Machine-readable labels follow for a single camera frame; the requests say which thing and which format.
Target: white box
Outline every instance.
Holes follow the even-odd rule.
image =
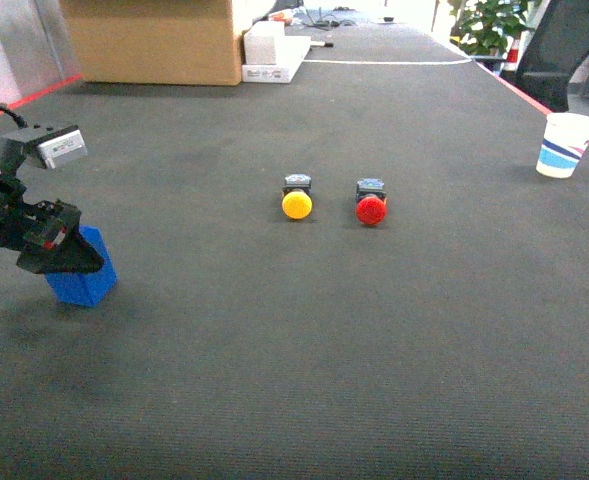
[[[243,36],[247,65],[277,65],[286,60],[283,22],[256,22]]]
[[[250,83],[290,83],[310,51],[311,37],[284,37],[284,58],[278,65],[243,65],[243,81]]]

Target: black cable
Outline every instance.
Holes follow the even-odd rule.
[[[10,117],[12,117],[12,120],[14,120],[14,123],[16,123],[16,125],[18,125],[18,128],[28,127],[25,119],[23,117],[21,117],[18,113],[16,113],[14,110],[10,109],[9,107],[6,107],[5,105],[0,104],[0,111],[3,113],[6,113]]]

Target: cardboard box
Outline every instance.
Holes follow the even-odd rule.
[[[60,0],[88,82],[237,85],[248,0]]]
[[[243,37],[246,65],[277,65],[287,62],[285,24],[257,22]]]
[[[284,37],[284,60],[277,65],[243,65],[243,81],[290,83],[310,50],[310,37]]]

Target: white wall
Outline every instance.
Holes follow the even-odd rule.
[[[78,72],[57,0],[0,0],[0,102]]]

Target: red button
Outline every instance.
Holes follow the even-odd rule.
[[[365,197],[356,205],[356,217],[365,225],[376,225],[387,215],[385,202],[378,197]]]

